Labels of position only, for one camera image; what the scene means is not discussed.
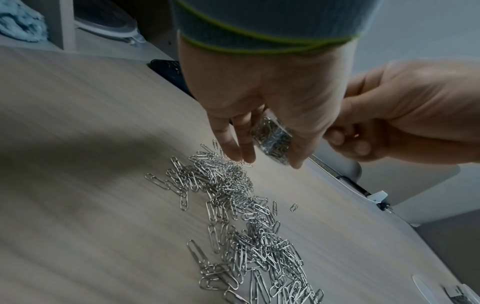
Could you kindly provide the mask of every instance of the sleeve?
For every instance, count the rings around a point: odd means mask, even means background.
[[[308,51],[357,38],[382,0],[170,0],[182,37],[218,52]]]

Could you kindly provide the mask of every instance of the wooden desk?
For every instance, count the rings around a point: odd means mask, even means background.
[[[186,247],[213,255],[206,196],[182,212],[144,179],[211,142],[202,108],[142,62],[0,54],[0,303],[224,303]],[[263,155],[249,175],[325,304],[423,303],[415,273],[457,283],[406,223],[327,177]]]

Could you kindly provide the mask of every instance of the pile of paper clips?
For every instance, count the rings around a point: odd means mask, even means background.
[[[171,158],[174,169],[166,172],[170,180],[145,175],[157,186],[175,192],[184,211],[189,208],[189,191],[202,191],[209,196],[208,233],[213,252],[220,254],[222,261],[209,261],[195,241],[187,242],[200,267],[200,288],[223,290],[225,299],[234,304],[270,304],[275,298],[278,304],[303,304],[307,300],[319,304],[324,292],[315,292],[307,282],[304,262],[297,250],[289,240],[278,236],[277,203],[273,201],[270,209],[266,197],[253,195],[252,181],[243,169],[249,165],[225,157],[215,140],[215,151],[201,146],[205,151],[191,156],[191,165]],[[246,221],[242,231],[231,222],[239,217]],[[249,300],[236,292],[246,276],[250,279]]]

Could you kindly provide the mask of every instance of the cloth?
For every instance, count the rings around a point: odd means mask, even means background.
[[[0,33],[28,42],[46,41],[44,17],[20,0],[0,0]]]
[[[180,34],[231,53],[286,53],[348,42],[382,0],[170,0]]]

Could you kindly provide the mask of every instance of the hand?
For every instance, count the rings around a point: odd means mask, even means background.
[[[480,160],[480,65],[390,63],[355,76],[324,138],[356,161],[429,164]]]
[[[300,168],[339,113],[355,45],[298,54],[237,55],[200,49],[180,37],[178,49],[188,88],[205,108],[229,158],[255,161],[250,130],[268,106],[292,129],[288,159],[293,168]]]

